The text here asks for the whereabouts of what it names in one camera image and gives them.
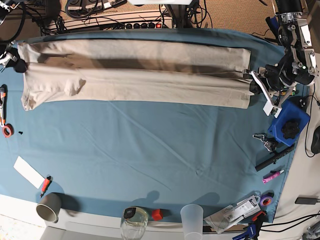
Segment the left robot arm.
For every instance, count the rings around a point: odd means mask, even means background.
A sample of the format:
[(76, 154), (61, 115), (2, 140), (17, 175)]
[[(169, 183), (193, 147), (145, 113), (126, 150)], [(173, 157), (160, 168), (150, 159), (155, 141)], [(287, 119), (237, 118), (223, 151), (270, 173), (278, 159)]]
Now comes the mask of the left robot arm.
[(263, 93), (266, 103), (263, 111), (267, 116), (277, 118), (282, 104), (293, 92), (297, 84), (311, 86), (319, 72), (316, 54), (312, 46), (308, 14), (299, 0), (277, 0), (273, 8), (278, 29), (274, 35), (284, 47), (284, 56), (277, 65), (265, 65), (258, 71), (245, 69), (243, 77), (253, 79), (250, 90), (254, 94)]

